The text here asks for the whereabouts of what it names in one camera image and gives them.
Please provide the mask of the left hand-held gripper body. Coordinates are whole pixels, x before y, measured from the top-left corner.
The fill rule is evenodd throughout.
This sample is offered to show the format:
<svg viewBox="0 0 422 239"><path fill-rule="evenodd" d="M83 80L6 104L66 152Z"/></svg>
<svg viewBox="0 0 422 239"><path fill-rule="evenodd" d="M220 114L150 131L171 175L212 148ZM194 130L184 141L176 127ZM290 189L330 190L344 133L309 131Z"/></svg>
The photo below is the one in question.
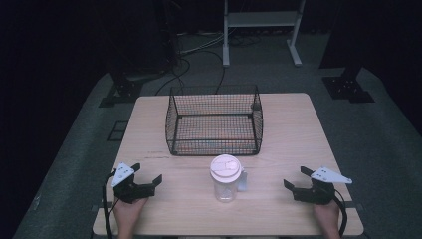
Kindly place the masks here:
<svg viewBox="0 0 422 239"><path fill-rule="evenodd" d="M123 202L132 203L136 199L148 198L155 195L155 188L150 183L136 184L134 182L135 172L131 166L121 162L114 171L111 187L114 196Z"/></svg>

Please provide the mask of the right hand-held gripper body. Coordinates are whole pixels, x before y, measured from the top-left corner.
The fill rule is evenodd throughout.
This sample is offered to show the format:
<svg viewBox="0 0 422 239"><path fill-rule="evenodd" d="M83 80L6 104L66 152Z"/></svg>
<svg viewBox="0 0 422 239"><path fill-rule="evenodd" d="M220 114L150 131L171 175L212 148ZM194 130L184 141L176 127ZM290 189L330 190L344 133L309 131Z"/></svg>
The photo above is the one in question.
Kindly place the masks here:
<svg viewBox="0 0 422 239"><path fill-rule="evenodd" d="M312 186L310 188L297 188L293 192L296 201L326 205L332 200L337 201L335 196L335 183L351 184L352 179L343 176L325 166L321 166L317 170L313 170L311 179Z"/></svg>

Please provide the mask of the clear pitcher with white lid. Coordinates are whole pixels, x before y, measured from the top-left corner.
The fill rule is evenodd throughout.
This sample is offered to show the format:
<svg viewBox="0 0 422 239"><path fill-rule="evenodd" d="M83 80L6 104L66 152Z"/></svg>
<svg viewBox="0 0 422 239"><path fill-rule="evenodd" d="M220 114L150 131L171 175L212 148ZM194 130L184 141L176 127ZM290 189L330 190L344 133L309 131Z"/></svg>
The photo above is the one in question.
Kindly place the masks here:
<svg viewBox="0 0 422 239"><path fill-rule="evenodd" d="M230 154L216 156L210 163L214 194L221 202L233 201L238 192L247 190L248 173L240 160Z"/></svg>

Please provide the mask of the black wire mesh basket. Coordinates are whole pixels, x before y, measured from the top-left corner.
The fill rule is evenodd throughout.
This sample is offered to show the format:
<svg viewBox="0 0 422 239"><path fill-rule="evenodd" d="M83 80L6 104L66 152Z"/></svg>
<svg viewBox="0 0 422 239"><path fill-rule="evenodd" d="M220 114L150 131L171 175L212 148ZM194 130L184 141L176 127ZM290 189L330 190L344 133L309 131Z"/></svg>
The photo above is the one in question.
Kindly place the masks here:
<svg viewBox="0 0 422 239"><path fill-rule="evenodd" d="M263 132L263 106L255 85L170 89L165 139L173 155L256 155Z"/></svg>

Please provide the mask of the person's left hand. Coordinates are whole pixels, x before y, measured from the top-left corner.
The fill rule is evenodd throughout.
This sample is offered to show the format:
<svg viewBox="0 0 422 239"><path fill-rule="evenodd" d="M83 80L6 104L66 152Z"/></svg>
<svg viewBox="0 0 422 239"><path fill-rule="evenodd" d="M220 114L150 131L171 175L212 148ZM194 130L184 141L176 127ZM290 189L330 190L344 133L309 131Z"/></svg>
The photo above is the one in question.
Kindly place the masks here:
<svg viewBox="0 0 422 239"><path fill-rule="evenodd" d="M115 202L113 212L120 233L134 230L146 202L147 198L136 199L132 203L120 199Z"/></svg>

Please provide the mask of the person's right hand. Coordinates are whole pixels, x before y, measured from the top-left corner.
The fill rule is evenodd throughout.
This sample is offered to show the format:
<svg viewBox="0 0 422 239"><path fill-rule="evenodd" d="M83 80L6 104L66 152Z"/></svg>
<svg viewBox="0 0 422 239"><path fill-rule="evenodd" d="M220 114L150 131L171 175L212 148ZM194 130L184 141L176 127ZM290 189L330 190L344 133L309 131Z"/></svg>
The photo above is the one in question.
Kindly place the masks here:
<svg viewBox="0 0 422 239"><path fill-rule="evenodd" d="M339 208L332 200L326 205L314 205L314 217L323 231L338 231Z"/></svg>

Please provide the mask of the black tape floor marking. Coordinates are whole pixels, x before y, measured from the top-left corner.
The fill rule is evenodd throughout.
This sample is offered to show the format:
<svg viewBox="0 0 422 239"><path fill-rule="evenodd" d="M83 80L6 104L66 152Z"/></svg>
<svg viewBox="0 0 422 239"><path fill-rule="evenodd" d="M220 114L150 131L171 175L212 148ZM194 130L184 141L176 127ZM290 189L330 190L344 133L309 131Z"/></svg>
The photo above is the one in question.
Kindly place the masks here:
<svg viewBox="0 0 422 239"><path fill-rule="evenodd" d="M114 123L111 132L108 135L108 141L122 141L127 129L127 120L118 120Z"/></svg>

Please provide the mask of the black stand base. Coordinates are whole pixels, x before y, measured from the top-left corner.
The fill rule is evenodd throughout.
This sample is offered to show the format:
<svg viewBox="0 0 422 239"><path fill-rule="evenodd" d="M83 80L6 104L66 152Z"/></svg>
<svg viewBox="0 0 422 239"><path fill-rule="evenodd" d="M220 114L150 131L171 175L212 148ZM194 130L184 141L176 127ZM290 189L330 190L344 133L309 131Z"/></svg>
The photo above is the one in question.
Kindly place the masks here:
<svg viewBox="0 0 422 239"><path fill-rule="evenodd" d="M112 86L106 97L102 98L100 108L111 108L116 104L134 103L140 96L143 83L131 81L123 73L110 73Z"/></svg>
<svg viewBox="0 0 422 239"><path fill-rule="evenodd" d="M357 81L360 67L346 67L340 76L323 77L322 81L334 100L349 100L353 104L373 103L374 99Z"/></svg>

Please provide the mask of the white metal desk frame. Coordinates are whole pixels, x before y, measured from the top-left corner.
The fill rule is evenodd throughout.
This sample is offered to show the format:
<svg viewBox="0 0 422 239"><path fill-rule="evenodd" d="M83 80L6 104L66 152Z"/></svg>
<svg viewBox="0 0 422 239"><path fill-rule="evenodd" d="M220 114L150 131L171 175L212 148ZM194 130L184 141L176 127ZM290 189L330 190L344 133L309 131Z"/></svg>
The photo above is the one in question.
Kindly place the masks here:
<svg viewBox="0 0 422 239"><path fill-rule="evenodd" d="M287 40L293 63L300 67L303 63L296 48L306 0L300 0L296 11L277 12L230 12L229 0L224 0L222 65L230 66L229 30L233 28L292 27L293 34Z"/></svg>

